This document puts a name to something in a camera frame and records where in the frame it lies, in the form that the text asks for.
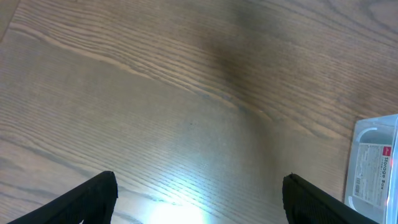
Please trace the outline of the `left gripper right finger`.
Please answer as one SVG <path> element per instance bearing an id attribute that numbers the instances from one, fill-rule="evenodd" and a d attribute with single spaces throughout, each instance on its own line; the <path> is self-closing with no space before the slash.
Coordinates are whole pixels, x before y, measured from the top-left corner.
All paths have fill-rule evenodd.
<path id="1" fill-rule="evenodd" d="M 284 177 L 282 200 L 289 224 L 377 224 L 297 174 Z"/>

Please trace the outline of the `clear plastic storage container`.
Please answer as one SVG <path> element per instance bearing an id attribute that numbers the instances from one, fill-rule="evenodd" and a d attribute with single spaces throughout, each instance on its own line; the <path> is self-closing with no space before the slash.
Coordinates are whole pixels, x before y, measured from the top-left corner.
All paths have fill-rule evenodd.
<path id="1" fill-rule="evenodd" d="M 344 203 L 376 223 L 397 223 L 396 114 L 356 122 Z"/>

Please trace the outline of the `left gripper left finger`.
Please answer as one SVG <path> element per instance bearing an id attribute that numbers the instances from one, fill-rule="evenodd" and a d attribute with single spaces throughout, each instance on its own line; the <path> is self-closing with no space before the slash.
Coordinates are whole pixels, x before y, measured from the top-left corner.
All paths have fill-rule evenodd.
<path id="1" fill-rule="evenodd" d="M 110 224 L 118 199 L 112 171 L 104 171 L 9 224 Z"/>

